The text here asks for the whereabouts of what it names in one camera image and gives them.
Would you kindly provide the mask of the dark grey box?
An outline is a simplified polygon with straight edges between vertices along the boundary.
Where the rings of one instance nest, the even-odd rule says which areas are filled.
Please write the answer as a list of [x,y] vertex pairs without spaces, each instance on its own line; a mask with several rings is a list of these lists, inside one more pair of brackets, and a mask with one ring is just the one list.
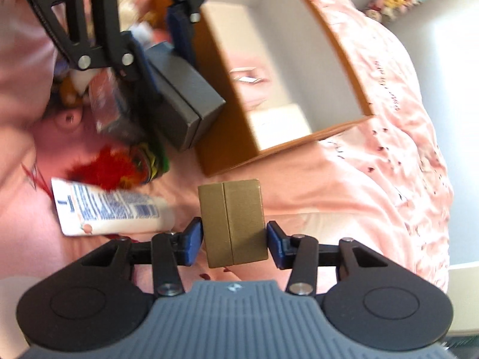
[[226,102],[169,43],[148,48],[145,57],[161,97],[154,108],[157,126],[178,151],[188,150],[210,129]]

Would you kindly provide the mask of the small gold box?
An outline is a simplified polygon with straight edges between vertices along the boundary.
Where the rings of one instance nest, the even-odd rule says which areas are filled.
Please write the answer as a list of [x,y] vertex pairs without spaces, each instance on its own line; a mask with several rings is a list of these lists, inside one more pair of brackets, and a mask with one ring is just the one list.
[[231,267],[268,258],[257,179],[200,185],[198,195],[209,267]]

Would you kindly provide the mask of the white plush keychain toy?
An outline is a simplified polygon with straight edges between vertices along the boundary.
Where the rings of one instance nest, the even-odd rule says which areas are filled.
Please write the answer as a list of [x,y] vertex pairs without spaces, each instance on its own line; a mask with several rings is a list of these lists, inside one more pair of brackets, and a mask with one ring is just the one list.
[[50,102],[70,109],[89,105],[89,84],[97,74],[98,69],[91,69],[69,70],[55,75],[50,89]]

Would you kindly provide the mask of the colourful snack packet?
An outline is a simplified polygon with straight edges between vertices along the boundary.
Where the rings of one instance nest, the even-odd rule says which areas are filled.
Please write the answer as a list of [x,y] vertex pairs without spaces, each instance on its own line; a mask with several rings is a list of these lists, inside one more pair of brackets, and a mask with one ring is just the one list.
[[111,69],[104,69],[92,78],[89,99],[98,133],[127,144],[139,143],[145,137],[132,120],[130,106]]

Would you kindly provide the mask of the white lotion tube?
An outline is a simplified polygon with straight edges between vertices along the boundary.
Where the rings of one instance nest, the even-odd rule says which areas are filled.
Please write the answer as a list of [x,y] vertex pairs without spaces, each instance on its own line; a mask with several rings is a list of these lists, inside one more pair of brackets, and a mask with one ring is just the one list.
[[51,186],[61,231],[68,237],[165,232],[175,215],[165,199],[132,191],[104,191],[53,177]]

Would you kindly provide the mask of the red feather toy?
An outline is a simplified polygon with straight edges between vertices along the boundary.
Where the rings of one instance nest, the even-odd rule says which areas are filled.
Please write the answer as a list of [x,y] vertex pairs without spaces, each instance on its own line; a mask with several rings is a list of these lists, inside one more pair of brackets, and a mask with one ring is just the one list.
[[66,178],[99,186],[104,191],[131,190],[161,177],[169,169],[165,153],[154,152],[146,143],[126,148],[106,145],[88,163],[75,163],[66,171]]

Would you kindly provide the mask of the orange cardboard storage box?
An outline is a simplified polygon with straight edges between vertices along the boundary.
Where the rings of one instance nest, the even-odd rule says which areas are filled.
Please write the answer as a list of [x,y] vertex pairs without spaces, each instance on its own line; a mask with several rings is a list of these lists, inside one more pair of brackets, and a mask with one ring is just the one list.
[[208,176],[373,116],[351,59],[312,0],[208,0],[194,46],[199,72],[226,102],[196,145]]

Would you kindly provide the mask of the pink patterned duvet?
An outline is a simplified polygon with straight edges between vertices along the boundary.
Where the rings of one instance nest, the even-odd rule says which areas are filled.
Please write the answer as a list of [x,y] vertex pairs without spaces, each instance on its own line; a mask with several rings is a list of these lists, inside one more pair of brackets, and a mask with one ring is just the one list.
[[[449,274],[451,183],[401,42],[350,0],[311,0],[348,54],[374,117],[222,175],[261,183],[266,215],[323,243],[351,237],[438,288]],[[105,242],[62,235],[49,194],[105,146],[88,110],[46,118],[57,52],[25,0],[1,0],[1,276],[44,278]]]

